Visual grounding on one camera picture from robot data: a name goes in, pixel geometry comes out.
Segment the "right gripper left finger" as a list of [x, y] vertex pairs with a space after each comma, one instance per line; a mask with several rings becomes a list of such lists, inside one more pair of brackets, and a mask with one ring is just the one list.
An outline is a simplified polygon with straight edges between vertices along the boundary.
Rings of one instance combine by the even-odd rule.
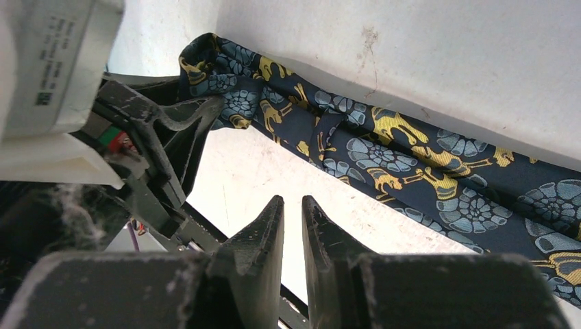
[[60, 252], [28, 273], [2, 328], [276, 328], [284, 200], [214, 252]]

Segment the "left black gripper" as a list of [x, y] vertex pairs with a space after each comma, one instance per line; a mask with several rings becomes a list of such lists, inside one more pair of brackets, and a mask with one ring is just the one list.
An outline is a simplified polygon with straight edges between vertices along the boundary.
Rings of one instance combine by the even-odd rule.
[[104, 75], [74, 137], [103, 156], [123, 186], [1, 181], [1, 310], [40, 258], [102, 251], [131, 218], [171, 238], [223, 104], [220, 95], [189, 95], [179, 77]]

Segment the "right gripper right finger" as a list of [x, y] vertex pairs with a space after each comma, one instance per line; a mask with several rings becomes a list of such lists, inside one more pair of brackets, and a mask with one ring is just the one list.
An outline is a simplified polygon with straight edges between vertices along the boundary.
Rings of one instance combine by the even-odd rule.
[[515, 254], [379, 254], [302, 199], [311, 328], [567, 328]]

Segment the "blue floral necktie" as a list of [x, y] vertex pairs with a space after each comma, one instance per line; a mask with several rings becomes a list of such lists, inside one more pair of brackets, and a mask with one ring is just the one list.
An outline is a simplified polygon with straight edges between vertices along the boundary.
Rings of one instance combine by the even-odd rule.
[[580, 305], [579, 172], [327, 92], [212, 33], [178, 60], [180, 99], [222, 96], [214, 128], [254, 126], [479, 254], [521, 254], [557, 297]]

